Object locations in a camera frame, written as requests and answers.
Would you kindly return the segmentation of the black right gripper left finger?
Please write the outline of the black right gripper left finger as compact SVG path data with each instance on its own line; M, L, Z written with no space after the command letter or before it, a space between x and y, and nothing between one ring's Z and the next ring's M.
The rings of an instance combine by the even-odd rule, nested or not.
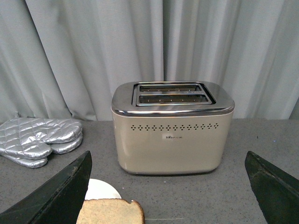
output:
M90 151L62 169L26 198L2 212L2 224L74 224L92 170Z

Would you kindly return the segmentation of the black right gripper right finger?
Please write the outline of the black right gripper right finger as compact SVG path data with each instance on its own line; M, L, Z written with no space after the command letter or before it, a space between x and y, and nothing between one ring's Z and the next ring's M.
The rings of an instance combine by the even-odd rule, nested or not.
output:
M252 151L245 158L250 185L269 224L299 222L299 181Z

